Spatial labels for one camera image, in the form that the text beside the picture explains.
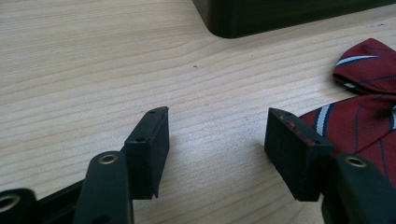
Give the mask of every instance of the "light wood grain surface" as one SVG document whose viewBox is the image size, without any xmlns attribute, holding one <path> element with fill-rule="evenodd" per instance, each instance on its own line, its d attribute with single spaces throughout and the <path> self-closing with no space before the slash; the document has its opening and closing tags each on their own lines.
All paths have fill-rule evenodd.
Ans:
<svg viewBox="0 0 396 224">
<path fill-rule="evenodd" d="M 191 0 L 0 1 L 0 191 L 77 182 L 167 105 L 160 197 L 134 201 L 136 223 L 322 223 L 263 151 L 268 107 L 352 96 L 332 70 L 369 37 L 396 49 L 396 5 L 222 39 Z"/>
</svg>

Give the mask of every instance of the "red tie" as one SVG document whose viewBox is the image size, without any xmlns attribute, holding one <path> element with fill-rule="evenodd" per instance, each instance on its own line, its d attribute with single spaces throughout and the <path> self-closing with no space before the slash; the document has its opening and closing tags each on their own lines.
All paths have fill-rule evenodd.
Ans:
<svg viewBox="0 0 396 224">
<path fill-rule="evenodd" d="M 372 161 L 396 188 L 396 52 L 368 39 L 344 53 L 332 76 L 360 96 L 301 118 L 333 144 L 334 156 Z"/>
</svg>

